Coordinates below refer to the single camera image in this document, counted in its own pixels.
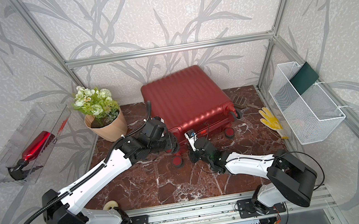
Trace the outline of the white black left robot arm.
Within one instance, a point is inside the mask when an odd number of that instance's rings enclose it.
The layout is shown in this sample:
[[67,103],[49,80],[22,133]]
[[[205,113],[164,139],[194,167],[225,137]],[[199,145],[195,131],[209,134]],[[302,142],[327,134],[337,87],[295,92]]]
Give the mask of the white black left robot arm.
[[46,192],[43,200],[48,203],[67,193],[44,213],[46,224],[133,224],[119,207],[89,210],[86,205],[113,179],[145,160],[149,154],[174,151],[178,147],[177,138],[168,132],[163,119],[155,117],[147,120],[138,136],[121,137],[106,158],[83,177],[59,192]]

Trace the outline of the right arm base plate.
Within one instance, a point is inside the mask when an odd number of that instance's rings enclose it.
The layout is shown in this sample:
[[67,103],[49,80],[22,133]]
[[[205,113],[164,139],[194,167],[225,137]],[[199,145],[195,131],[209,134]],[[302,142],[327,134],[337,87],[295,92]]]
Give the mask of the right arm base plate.
[[254,218],[259,216],[274,215],[276,213],[286,212],[284,203],[275,204],[273,207],[262,207],[261,205],[255,205],[251,199],[239,200],[236,202],[235,210],[240,214],[240,218]]

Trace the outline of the red hard-shell suitcase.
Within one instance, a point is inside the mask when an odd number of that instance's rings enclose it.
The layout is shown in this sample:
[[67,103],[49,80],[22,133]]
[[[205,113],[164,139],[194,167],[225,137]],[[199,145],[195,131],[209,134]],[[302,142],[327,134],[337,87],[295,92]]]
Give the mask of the red hard-shell suitcase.
[[152,117],[161,117],[168,131],[179,143],[172,165],[183,166],[182,154],[188,150],[185,133],[193,130],[197,136],[223,132],[232,139],[231,123],[241,117],[231,99],[197,65],[157,79],[141,87],[145,102],[152,105]]

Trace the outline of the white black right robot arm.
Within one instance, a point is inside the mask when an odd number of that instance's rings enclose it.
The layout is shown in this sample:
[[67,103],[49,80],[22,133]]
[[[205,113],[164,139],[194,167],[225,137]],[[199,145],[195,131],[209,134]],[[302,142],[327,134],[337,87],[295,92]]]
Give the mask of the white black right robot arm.
[[190,159],[201,160],[218,174],[252,175],[268,179],[271,183],[259,185],[252,198],[253,212],[266,215],[279,203],[289,201],[294,205],[309,207],[317,173],[291,152],[279,150],[265,156],[222,152],[205,137],[189,140]]

